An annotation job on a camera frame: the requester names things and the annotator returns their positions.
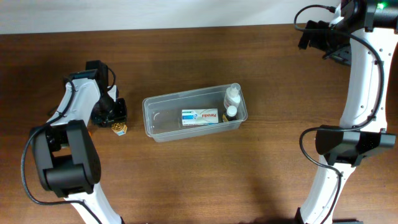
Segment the white spray bottle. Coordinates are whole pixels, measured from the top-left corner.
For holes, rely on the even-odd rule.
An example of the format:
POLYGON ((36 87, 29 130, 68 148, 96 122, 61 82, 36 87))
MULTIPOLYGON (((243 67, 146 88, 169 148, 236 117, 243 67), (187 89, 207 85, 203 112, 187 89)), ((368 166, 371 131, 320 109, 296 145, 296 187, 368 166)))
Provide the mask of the white spray bottle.
POLYGON ((224 107, 228 109, 230 106, 239 107, 241 102, 240 95, 241 87, 238 83, 233 83, 230 87, 226 89, 226 93, 224 96, 224 107))

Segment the dark bottle white cap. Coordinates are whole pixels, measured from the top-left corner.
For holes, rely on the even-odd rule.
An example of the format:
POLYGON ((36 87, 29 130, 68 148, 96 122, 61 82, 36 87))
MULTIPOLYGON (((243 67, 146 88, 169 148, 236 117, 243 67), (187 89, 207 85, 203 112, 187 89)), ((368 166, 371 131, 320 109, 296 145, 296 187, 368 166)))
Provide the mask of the dark bottle white cap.
POLYGON ((229 106, 226 111, 222 115, 222 121, 225 122, 230 122, 230 121, 235 121, 237 119, 237 107, 231 105, 229 106))

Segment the white blue medicine box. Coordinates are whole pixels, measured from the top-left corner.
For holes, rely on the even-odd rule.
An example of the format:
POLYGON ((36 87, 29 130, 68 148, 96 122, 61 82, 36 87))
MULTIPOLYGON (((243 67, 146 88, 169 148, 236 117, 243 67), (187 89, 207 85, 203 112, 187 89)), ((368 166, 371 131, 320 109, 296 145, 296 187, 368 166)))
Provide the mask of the white blue medicine box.
POLYGON ((218 123, 218 109, 182 110, 183 126, 205 126, 218 123))

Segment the small gold lid balm jar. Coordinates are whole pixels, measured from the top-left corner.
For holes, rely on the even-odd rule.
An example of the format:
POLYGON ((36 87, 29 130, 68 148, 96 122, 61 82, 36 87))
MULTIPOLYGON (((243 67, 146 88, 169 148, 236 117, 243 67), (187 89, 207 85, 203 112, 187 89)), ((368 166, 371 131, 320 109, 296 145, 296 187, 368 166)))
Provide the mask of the small gold lid balm jar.
POLYGON ((127 126, 125 123, 114 123, 111 125, 111 129, 118 135, 122 136, 127 133, 127 126))

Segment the clear plastic container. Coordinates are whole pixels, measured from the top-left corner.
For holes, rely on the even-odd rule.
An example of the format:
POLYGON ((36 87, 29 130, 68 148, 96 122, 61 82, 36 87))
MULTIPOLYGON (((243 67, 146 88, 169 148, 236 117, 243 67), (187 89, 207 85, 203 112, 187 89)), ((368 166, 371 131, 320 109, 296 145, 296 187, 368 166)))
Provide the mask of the clear plastic container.
POLYGON ((247 120, 248 112, 242 90, 235 121, 223 122, 226 111, 224 96, 232 84, 153 96, 142 102, 146 134, 156 142, 192 138, 239 128, 247 120), (183 126, 182 110, 218 109, 218 123, 205 126, 183 126))

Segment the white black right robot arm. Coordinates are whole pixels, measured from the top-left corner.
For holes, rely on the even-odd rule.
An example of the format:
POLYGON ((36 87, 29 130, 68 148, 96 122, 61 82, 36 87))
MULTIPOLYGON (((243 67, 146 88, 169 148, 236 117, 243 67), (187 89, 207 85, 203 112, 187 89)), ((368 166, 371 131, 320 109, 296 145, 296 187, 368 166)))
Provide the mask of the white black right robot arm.
POLYGON ((386 96, 397 45, 397 2, 349 0, 329 7, 329 22, 308 21, 300 49, 314 47, 324 58, 350 66, 345 108, 338 126, 315 127, 317 173, 295 223, 331 223, 343 187, 363 159, 392 149, 386 96))

